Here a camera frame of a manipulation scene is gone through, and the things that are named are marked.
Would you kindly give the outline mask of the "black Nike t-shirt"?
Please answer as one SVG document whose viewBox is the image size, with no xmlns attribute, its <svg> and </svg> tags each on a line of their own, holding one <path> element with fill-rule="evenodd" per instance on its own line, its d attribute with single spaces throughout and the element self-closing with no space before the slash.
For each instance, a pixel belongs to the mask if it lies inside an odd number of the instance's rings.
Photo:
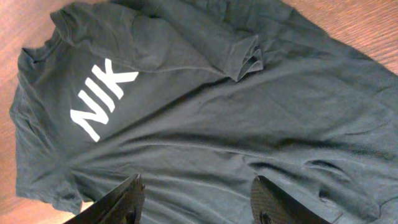
<svg viewBox="0 0 398 224">
<path fill-rule="evenodd" d="M 16 194 L 144 223 L 252 223 L 262 175 L 330 223 L 397 222 L 397 76 L 281 1 L 73 2 L 22 49 Z"/>
</svg>

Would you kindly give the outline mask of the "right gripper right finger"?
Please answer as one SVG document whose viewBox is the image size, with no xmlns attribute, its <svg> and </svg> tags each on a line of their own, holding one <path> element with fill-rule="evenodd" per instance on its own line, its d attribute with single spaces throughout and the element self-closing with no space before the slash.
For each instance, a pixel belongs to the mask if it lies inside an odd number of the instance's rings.
<svg viewBox="0 0 398 224">
<path fill-rule="evenodd" d="M 330 224 L 261 175 L 252 182 L 250 201 L 257 224 Z"/>
</svg>

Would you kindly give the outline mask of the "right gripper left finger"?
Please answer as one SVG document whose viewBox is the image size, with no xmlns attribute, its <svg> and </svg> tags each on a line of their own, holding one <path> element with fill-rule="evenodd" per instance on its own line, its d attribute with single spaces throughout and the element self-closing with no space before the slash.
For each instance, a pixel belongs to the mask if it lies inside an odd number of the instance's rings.
<svg viewBox="0 0 398 224">
<path fill-rule="evenodd" d="M 64 224 L 140 224 L 144 192 L 142 177 L 136 174 Z"/>
</svg>

